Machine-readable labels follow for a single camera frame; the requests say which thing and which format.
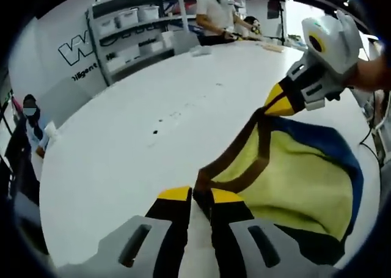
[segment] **yellow towel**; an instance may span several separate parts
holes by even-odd
[[[258,127],[217,183],[239,177],[258,157]],[[353,189],[348,174],[321,151],[272,131],[269,164],[238,193],[255,217],[275,224],[328,234],[339,241],[352,215]]]

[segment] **white cloth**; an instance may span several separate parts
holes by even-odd
[[[233,32],[233,15],[235,8],[224,0],[197,0],[197,14],[207,15],[209,20],[219,29],[227,29]],[[211,31],[205,31],[205,35],[217,35]]]

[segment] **person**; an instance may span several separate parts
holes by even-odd
[[[261,24],[260,24],[259,20],[257,20],[256,17],[251,16],[251,15],[247,16],[243,20],[244,20],[244,22],[253,25],[253,27],[255,27],[256,30],[249,31],[244,26],[237,26],[236,27],[236,32],[239,33],[242,36],[242,38],[245,39],[245,40],[261,41],[261,39],[259,37],[255,36],[255,35],[260,35],[261,34],[261,31],[259,29]]]
[[[35,151],[39,157],[44,158],[49,142],[49,137],[44,129],[49,122],[37,106],[36,101],[33,95],[26,95],[23,100],[23,114],[27,118],[26,133],[31,150]]]
[[[205,29],[207,37],[216,37],[221,42],[233,42],[235,24],[238,24],[249,31],[256,31],[252,24],[243,21],[236,15],[233,4],[228,0],[197,0],[196,22]]]

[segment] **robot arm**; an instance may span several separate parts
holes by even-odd
[[[325,99],[340,99],[344,82],[355,71],[363,46],[354,20],[341,11],[337,18],[326,15],[303,20],[308,50],[272,89],[266,114],[293,115],[304,108],[322,108]]]

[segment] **white shelving unit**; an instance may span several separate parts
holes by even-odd
[[[110,34],[101,35],[100,36],[100,41],[101,42],[105,42],[105,41],[111,40],[113,38],[116,38],[119,35],[126,34],[126,33],[130,32],[130,31],[135,30],[135,29],[139,29],[141,27],[149,26],[149,25],[154,24],[154,23],[170,23],[171,21],[176,21],[176,20],[181,20],[181,19],[182,19],[182,16],[168,16],[168,17],[159,18],[157,20],[149,20],[149,21],[143,21],[141,23],[135,23],[135,24],[132,24],[131,26],[121,27],[120,29],[117,29],[116,31],[111,32]],[[188,15],[187,19],[188,20],[195,20],[196,16],[195,15]]]
[[[86,12],[87,27],[90,34],[93,51],[97,57],[98,65],[108,86],[118,80],[119,75],[126,72],[131,72],[131,68],[139,67],[142,62],[153,62],[154,58],[170,57],[174,55],[173,48],[164,48],[160,51],[156,51],[150,54],[146,54],[127,62],[114,71],[109,71],[107,62],[108,59],[102,49],[102,45],[105,42],[110,42],[116,38],[123,37],[124,35],[131,34],[134,31],[138,31],[142,28],[148,28],[151,25],[159,26],[162,32],[167,29],[167,26],[173,21],[182,20],[183,28],[185,31],[189,31],[188,21],[195,20],[195,15],[186,15],[185,2],[195,0],[110,0],[106,2],[99,2],[93,4]],[[181,14],[178,16],[165,16],[163,4],[179,3]],[[129,10],[142,5],[158,5],[160,18],[150,21],[143,21],[135,23],[129,26],[116,28],[114,31],[101,35],[97,23],[110,18],[117,18],[124,10]]]
[[[128,62],[124,66],[121,66],[121,67],[117,68],[116,70],[110,72],[110,74],[111,75],[117,75],[117,74],[123,72],[124,70],[129,69],[130,67],[133,67],[133,66],[135,66],[137,64],[140,64],[141,62],[149,60],[149,59],[151,59],[153,57],[158,57],[158,56],[162,56],[164,54],[169,54],[169,53],[171,53],[173,51],[174,51],[173,48],[166,48],[166,49],[162,49],[160,51],[157,51],[157,52],[154,52],[154,53],[151,53],[151,54],[148,54],[148,55],[141,56],[140,58],[138,58],[136,60],[133,60],[131,62]]]

